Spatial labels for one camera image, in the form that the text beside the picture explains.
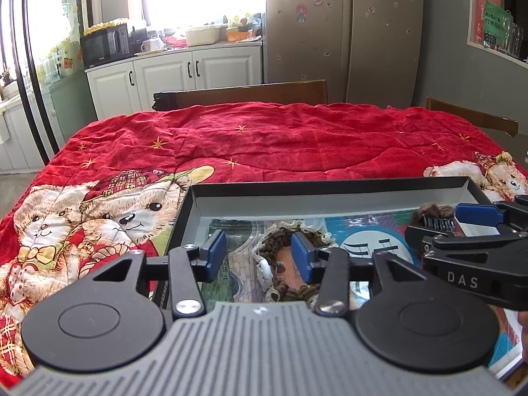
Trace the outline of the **person right hand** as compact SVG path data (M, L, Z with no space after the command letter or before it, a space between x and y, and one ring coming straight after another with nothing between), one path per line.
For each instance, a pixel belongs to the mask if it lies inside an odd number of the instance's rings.
M522 328L521 339L523 345L523 360L528 363L528 312L520 311L517 315L518 323Z

